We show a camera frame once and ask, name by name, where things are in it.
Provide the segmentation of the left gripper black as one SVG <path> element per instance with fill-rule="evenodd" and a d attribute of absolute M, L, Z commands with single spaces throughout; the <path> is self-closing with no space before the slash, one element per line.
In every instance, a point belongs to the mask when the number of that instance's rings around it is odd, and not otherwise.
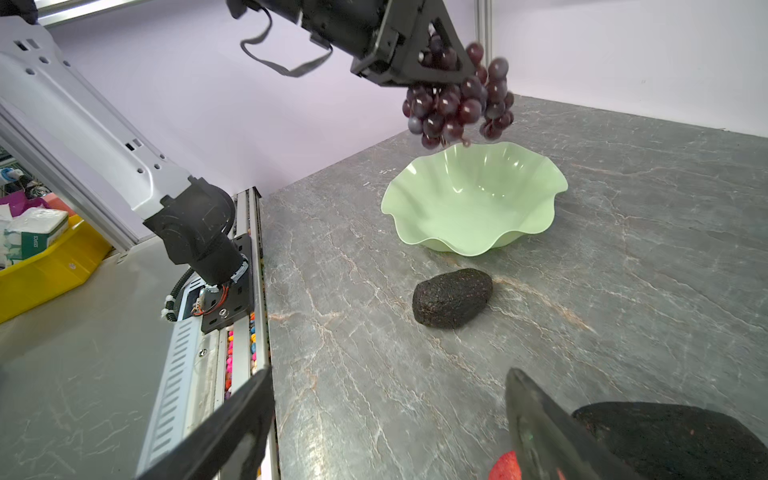
<path fill-rule="evenodd" d="M 351 72 L 378 86 L 459 84 L 475 72 L 443 1 L 240 1 L 226 3 L 231 16 L 263 12 L 263 33 L 240 42 L 252 60 L 279 75 L 300 78 L 336 50 L 353 57 Z M 326 53 L 289 69 L 249 48 L 264 42 L 276 14 L 307 31 Z"/>

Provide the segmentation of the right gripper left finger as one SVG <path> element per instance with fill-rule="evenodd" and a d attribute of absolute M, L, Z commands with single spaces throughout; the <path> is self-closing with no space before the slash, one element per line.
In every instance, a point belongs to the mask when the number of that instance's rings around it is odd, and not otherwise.
<path fill-rule="evenodd" d="M 239 477 L 255 479 L 266 457 L 269 431 L 275 419 L 273 372 L 256 372 L 228 401 L 213 412 L 141 479 L 212 479 L 245 439 L 251 444 L 241 459 Z"/>

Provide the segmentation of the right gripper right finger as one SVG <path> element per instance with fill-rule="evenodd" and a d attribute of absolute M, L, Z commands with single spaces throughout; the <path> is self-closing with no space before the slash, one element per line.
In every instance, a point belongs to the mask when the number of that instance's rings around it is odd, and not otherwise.
<path fill-rule="evenodd" d="M 638 479 L 523 370 L 506 374 L 509 432 L 524 479 Z"/>

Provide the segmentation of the dark purple grape bunch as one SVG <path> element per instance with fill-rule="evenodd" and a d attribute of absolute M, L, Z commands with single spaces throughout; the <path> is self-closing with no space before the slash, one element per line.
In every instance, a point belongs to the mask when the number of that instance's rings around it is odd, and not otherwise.
<path fill-rule="evenodd" d="M 509 61 L 496 57 L 484 62 L 482 44 L 472 42 L 466 54 L 474 73 L 458 83 L 417 85 L 407 90 L 402 113 L 408 131 L 429 149 L 470 141 L 467 127 L 477 124 L 487 140 L 498 139 L 514 122 L 515 95 L 508 87 Z"/>

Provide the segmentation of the red apple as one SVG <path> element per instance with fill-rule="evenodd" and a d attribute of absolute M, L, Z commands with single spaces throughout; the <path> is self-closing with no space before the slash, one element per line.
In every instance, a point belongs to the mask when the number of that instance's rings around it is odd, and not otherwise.
<path fill-rule="evenodd" d="M 491 468 L 488 480 L 521 480 L 522 471 L 514 451 L 501 455 Z"/>

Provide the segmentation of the dark avocado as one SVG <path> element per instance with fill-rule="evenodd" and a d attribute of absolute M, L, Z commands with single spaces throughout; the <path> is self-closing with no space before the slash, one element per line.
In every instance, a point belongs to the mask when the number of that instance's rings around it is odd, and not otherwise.
<path fill-rule="evenodd" d="M 493 289 L 492 277 L 474 268 L 437 275 L 416 285 L 414 318 L 426 327 L 460 328 L 485 309 Z"/>
<path fill-rule="evenodd" d="M 646 479 L 765 479 L 767 446 L 735 418 L 699 407 L 602 402 L 572 418 Z"/>

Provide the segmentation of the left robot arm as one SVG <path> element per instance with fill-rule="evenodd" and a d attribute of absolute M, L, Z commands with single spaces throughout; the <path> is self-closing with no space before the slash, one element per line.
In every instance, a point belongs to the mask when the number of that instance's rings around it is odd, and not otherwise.
<path fill-rule="evenodd" d="M 457 85 L 482 50 L 464 46 L 440 1 L 231 1 L 281 16 L 352 72 L 384 87 Z M 208 284 L 239 280 L 252 263 L 230 240 L 234 204 L 221 188 L 169 163 L 61 54 L 32 1 L 1 5 L 1 117 L 10 151 L 53 163 L 72 156 L 113 187 L 163 241 L 170 260 Z"/>

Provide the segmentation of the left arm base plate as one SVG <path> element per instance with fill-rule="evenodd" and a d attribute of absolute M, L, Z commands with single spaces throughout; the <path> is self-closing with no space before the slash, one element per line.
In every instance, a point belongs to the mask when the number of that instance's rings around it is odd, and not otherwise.
<path fill-rule="evenodd" d="M 201 300 L 201 332 L 224 330 L 248 317 L 255 306 L 253 242 L 249 234 L 232 240 L 241 255 L 241 265 L 233 277 L 218 286 L 215 293 L 205 293 Z"/>

